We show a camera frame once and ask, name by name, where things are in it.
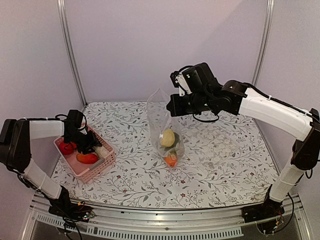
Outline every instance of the leaf pattern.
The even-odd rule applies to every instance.
[[[145,102],[94,102],[88,124],[116,153],[114,164],[88,183],[63,159],[52,179],[79,200],[144,208],[215,208],[261,202],[278,177],[249,117],[219,114],[216,123],[179,118],[185,155],[170,168],[150,142]],[[202,119],[214,119],[210,112]]]

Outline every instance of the floral tablecloth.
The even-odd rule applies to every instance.
[[[114,147],[116,161],[83,183],[60,159],[52,178],[75,199],[144,208],[226,207],[261,202],[278,177],[249,117],[221,112],[215,123],[179,118],[185,156],[170,168],[150,143],[145,102],[94,102],[84,114]]]

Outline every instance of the cable tie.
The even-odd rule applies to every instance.
[[[38,190],[41,191],[41,188],[42,188],[43,184],[45,183],[45,180],[46,180],[46,175],[44,176],[44,178],[43,178],[42,183],[40,184],[40,186],[39,186],[37,189],[35,189],[35,191],[38,191]]]

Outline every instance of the metal frame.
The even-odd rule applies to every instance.
[[[297,194],[292,197],[297,220],[301,222],[299,229],[301,235],[305,236],[303,240],[311,240],[310,234],[305,234],[310,230],[308,225],[304,224],[307,223],[307,219],[300,198]],[[231,232],[235,231],[237,236],[241,236],[241,227],[256,224],[256,222],[244,222],[241,217],[241,208],[243,207],[241,205],[204,209],[141,209],[93,202],[87,202],[87,204],[93,207],[96,217],[91,219],[89,223],[79,222],[80,231],[84,235],[108,239],[121,239],[123,238],[122,234],[146,240],[151,240],[152,237],[154,240],[170,240],[168,236],[176,236],[176,240],[186,240],[187,236],[189,239],[193,239],[194,236],[194,239],[203,240],[210,239],[208,236],[211,234],[218,236],[211,239],[229,239],[236,237],[231,236]],[[23,240],[30,240],[36,221],[62,228],[62,218],[49,214],[49,206],[49,201],[41,194],[34,195],[28,213],[28,221],[23,231]],[[283,206],[284,215],[290,215],[292,203],[289,198],[283,201]]]
[[[85,96],[85,91],[84,91],[83,85],[80,80],[80,75],[79,75],[79,71],[78,71],[78,67],[77,67],[77,63],[76,63],[76,58],[75,58],[74,50],[72,48],[70,32],[69,32],[69,27],[68,27],[66,7],[65,7],[65,0],[57,0],[57,5],[58,5],[59,16],[60,16],[60,23],[61,23],[61,28],[62,28],[63,39],[64,39],[64,43],[65,43],[66,52],[68,54],[74,83],[75,83],[76,89],[78,91],[79,98],[80,98],[82,105],[86,106],[88,104],[88,102],[87,102],[87,99]]]
[[[253,73],[253,78],[252,78],[252,85],[254,86],[257,86],[258,84],[259,75],[260,75],[262,64],[266,54],[267,43],[268,43],[268,38],[269,38],[271,23],[272,23],[272,17],[274,13],[274,5],[275,5],[275,0],[268,0],[266,13],[265,13],[262,41],[260,45],[258,59],[255,65],[254,73]]]
[[[65,41],[68,58],[74,77],[74,82],[79,94],[79,98],[83,106],[87,105],[84,89],[80,80],[74,51],[71,44],[70,32],[67,21],[67,14],[64,0],[57,0],[60,22],[62,27],[63,38]],[[260,45],[259,55],[254,70],[252,84],[257,85],[259,75],[262,69],[263,59],[266,53],[268,37],[270,33],[272,16],[274,10],[274,0],[268,0],[262,41]],[[276,164],[275,157],[269,142],[265,138],[259,124],[256,122],[261,136],[266,144],[270,156],[275,163],[276,170],[279,173],[279,167]],[[303,240],[312,240],[310,226],[307,220],[306,213],[301,204],[298,194],[293,194],[295,217],[298,222],[298,227]],[[194,239],[207,239],[209,234],[222,233],[223,231],[240,229],[241,227],[256,222],[245,223],[241,217],[241,208],[243,205],[234,207],[222,208],[205,208],[205,209],[153,209],[153,208],[137,208],[118,206],[102,203],[87,202],[93,207],[96,217],[91,219],[89,223],[79,223],[80,231],[83,234],[88,234],[97,237],[105,237],[108,239],[123,238],[123,234],[131,234],[139,239],[154,239],[153,236],[162,236],[161,240],[169,240],[170,236],[176,236],[174,239],[188,239],[183,236],[195,236]],[[46,222],[47,224],[61,227],[61,217],[48,213],[49,202],[41,194],[36,193],[28,210],[26,224],[21,235],[22,240],[30,240],[32,231],[36,221]],[[283,201],[285,208],[284,215],[290,215],[292,204],[289,198]]]

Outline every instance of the orange vegetable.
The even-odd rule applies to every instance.
[[[76,156],[76,159],[82,164],[94,164],[98,161],[98,156],[94,153],[89,153],[86,155],[79,153]]]
[[[178,162],[178,157],[176,155],[176,153],[169,153],[169,156],[166,156],[164,158],[164,161],[166,162],[166,164],[168,164],[170,167],[175,167],[177,162]]]

